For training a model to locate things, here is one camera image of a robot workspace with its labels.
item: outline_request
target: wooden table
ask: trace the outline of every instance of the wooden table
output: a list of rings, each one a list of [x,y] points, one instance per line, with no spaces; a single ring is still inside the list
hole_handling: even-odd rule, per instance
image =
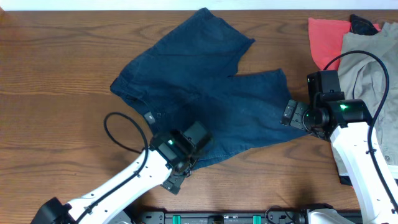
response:
[[[256,42],[239,73],[283,68],[294,98],[308,101],[308,17],[347,20],[351,11],[215,11]],[[373,22],[397,11],[355,11]],[[110,141],[103,118],[121,111],[149,128],[109,86],[134,57],[192,11],[4,12],[0,17],[0,222],[30,223],[57,196],[63,203],[97,188],[137,155]],[[118,140],[140,148],[123,119],[110,120]],[[178,196],[156,187],[143,205],[168,211],[266,210],[325,202],[359,209],[340,185],[330,145],[303,137],[251,149],[196,171]]]

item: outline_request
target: white background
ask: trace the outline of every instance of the white background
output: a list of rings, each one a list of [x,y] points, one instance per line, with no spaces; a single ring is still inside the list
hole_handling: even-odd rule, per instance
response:
[[[5,11],[398,9],[398,0],[0,0]]]

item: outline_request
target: dark blue shirt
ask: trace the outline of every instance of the dark blue shirt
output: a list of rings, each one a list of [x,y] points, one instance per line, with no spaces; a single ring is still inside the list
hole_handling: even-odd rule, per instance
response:
[[[196,169],[303,136],[279,123],[291,99],[282,70],[235,76],[253,42],[200,9],[126,65],[111,91],[145,117],[153,134],[204,124],[215,140]]]

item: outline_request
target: fabric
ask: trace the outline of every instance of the fabric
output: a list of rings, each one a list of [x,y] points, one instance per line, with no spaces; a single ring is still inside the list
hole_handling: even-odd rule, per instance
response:
[[[350,32],[351,23],[327,19],[308,18],[308,36],[312,59],[320,70],[341,54],[343,36]],[[331,64],[328,70],[337,70],[340,60]]]
[[[279,123],[291,99],[282,70],[234,76],[253,42],[200,9],[127,64],[111,91],[145,117],[153,134],[204,124],[215,140],[196,169],[303,136]]]
[[[373,36],[348,33],[344,35],[341,53],[365,50],[379,57],[389,73],[390,88],[386,102],[376,121],[377,141],[395,179],[398,179],[398,24],[385,23],[380,33]],[[362,99],[374,116],[385,88],[380,65],[364,54],[351,54],[341,59],[338,69],[341,90],[346,99]],[[333,154],[339,175],[348,175],[341,157]]]
[[[380,31],[377,30],[370,21],[359,17],[356,14],[351,14],[349,16],[349,21],[351,23],[351,29],[349,31],[354,34],[374,35]]]

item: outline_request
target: gray fabric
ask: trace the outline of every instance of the gray fabric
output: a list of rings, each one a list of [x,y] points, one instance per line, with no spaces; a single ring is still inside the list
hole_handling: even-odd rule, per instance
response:
[[[389,72],[389,94],[375,128],[382,154],[394,178],[398,178],[398,24],[385,23],[382,31],[373,36],[345,34],[341,53],[350,50],[371,52],[384,62]],[[385,78],[380,65],[367,55],[351,54],[341,59],[338,75],[346,99],[353,97],[362,99],[373,116],[385,87]],[[339,175],[348,175],[335,149],[333,155]]]

